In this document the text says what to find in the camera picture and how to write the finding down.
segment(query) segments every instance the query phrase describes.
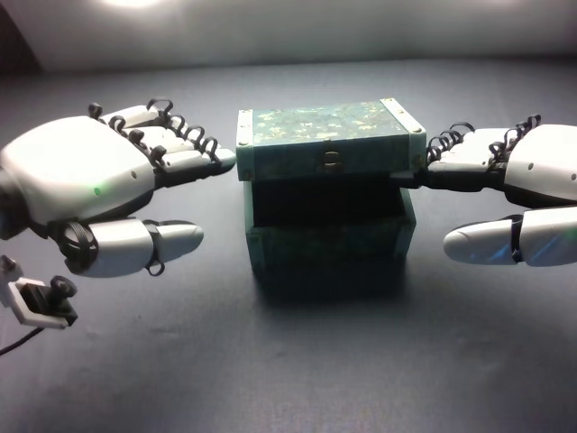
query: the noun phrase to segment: green box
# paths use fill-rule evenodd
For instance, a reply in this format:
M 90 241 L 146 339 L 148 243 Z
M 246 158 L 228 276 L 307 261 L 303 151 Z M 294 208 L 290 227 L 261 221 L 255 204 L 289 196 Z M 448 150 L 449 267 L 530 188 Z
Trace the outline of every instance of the green box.
M 416 220 L 391 173 L 426 160 L 426 131 L 393 98 L 243 110 L 237 170 L 256 272 L 404 258 Z

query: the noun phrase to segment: robotic hand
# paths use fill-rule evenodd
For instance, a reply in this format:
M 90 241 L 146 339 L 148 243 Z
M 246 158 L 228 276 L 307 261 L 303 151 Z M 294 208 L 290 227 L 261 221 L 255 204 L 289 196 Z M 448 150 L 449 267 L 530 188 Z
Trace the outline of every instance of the robotic hand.
M 429 142 L 425 170 L 394 181 L 405 188 L 492 188 L 510 203 L 533 209 L 455 228 L 444 239 L 444 250 L 457 262 L 577 262 L 577 126 L 541 124 L 540 115 L 511 129 L 454 124 Z
M 233 152 L 172 107 L 153 99 L 103 115 L 92 104 L 89 115 L 49 122 L 9 143 L 0 152 L 0 239 L 31 228 L 58 244 L 72 273 L 97 278 L 142 269 L 157 276 L 166 262 L 194 251 L 203 239 L 199 226 L 129 217 L 156 189 L 235 165 Z M 0 260 L 0 300 L 25 325 L 70 326 L 76 313 L 67 298 L 75 292 L 62 277 L 46 285 L 25 279 L 8 257 Z

